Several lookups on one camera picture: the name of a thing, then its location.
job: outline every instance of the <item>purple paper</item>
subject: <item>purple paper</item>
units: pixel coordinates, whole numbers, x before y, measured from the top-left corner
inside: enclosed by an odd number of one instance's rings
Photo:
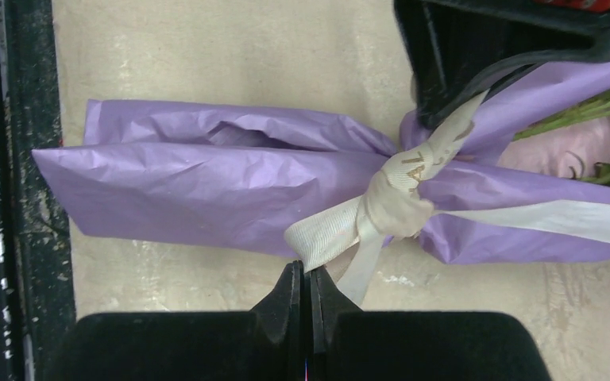
[[[529,124],[610,88],[610,63],[549,63],[488,100],[462,154],[419,193],[441,210],[557,199],[610,203],[610,188],[496,166]],[[415,113],[402,145],[427,138]],[[80,230],[92,236],[294,256],[284,230],[363,194],[396,153],[350,117],[308,110],[180,102],[90,101],[84,145],[33,152]],[[421,245],[446,263],[594,261],[610,244],[439,215]]]

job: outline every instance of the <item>white ribbon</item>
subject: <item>white ribbon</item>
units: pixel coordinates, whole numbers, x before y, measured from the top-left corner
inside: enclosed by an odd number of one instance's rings
[[[610,243],[610,204],[557,200],[495,210],[435,210],[417,186],[433,178],[459,152],[487,91],[455,110],[419,147],[398,153],[372,178],[365,194],[290,226],[284,238],[305,271],[359,244],[338,289],[360,305],[386,236],[415,237],[431,216],[449,214],[503,227],[561,233]]]

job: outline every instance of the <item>red object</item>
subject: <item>red object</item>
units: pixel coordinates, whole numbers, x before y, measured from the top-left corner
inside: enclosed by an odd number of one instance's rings
[[[535,2],[597,13],[603,13],[610,10],[610,0],[535,0]]]

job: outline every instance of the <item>beige table surface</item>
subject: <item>beige table surface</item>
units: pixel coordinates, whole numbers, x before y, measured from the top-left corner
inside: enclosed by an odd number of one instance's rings
[[[412,107],[390,1],[53,0],[62,122],[81,142],[89,98],[289,106],[349,114],[396,138]],[[241,310],[284,258],[84,237],[79,317]],[[610,262],[446,266],[412,242],[384,250],[369,310],[498,310],[534,335],[556,380],[610,380]]]

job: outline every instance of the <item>ribbon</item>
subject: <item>ribbon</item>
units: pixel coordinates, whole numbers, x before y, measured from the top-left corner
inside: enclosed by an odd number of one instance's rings
[[[473,115],[487,91],[456,109],[420,146],[400,152],[371,178],[360,197],[291,225],[284,238],[305,271],[330,262],[359,244],[338,289],[360,305],[386,236],[416,237],[429,218],[449,214],[503,227],[533,229],[610,243],[610,204],[557,200],[495,210],[436,210],[417,186],[438,174],[457,155],[473,130]]]

